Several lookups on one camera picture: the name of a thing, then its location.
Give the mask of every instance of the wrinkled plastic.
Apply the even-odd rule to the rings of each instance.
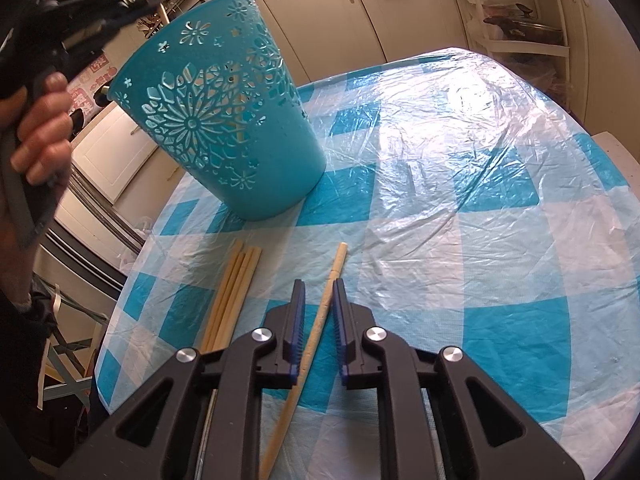
[[[638,415],[640,381],[640,203],[607,155],[544,94],[458,49],[300,97],[325,175],[265,222],[184,177],[111,320],[97,372],[108,408],[198,341],[234,238],[262,248],[236,336],[295,278],[308,334],[345,241],[351,301],[417,348],[460,346],[593,479]],[[330,317],[272,479],[380,478],[376,393],[345,391],[337,370]],[[262,449],[285,396],[264,395]]]

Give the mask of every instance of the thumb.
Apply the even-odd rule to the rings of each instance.
[[[4,130],[14,124],[27,101],[27,89],[23,86],[8,99],[0,99],[0,129]]]

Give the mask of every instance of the triangular cutout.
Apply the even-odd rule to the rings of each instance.
[[[482,430],[491,447],[498,447],[524,434],[523,427],[478,380],[469,378],[466,387],[471,394]]]
[[[173,386],[172,380],[163,381],[120,424],[116,430],[116,436],[137,446],[148,447],[156,433],[162,410]]]

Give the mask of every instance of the table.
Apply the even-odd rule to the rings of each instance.
[[[418,348],[463,348],[594,478],[639,409],[640,203],[616,166],[545,95],[465,50],[299,92],[326,173],[262,222],[183,178],[111,318],[96,371],[108,410],[199,341],[236,237],[263,249],[236,335],[295,278],[308,333],[345,241],[351,301]],[[264,395],[263,442],[284,396]],[[272,478],[379,477],[375,392],[340,386],[329,318]]]

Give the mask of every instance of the bundle of wooden sticks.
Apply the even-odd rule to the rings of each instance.
[[[220,350],[231,343],[261,252],[260,247],[247,247],[243,250],[242,241],[238,239],[231,245],[229,260],[200,343],[201,353]]]

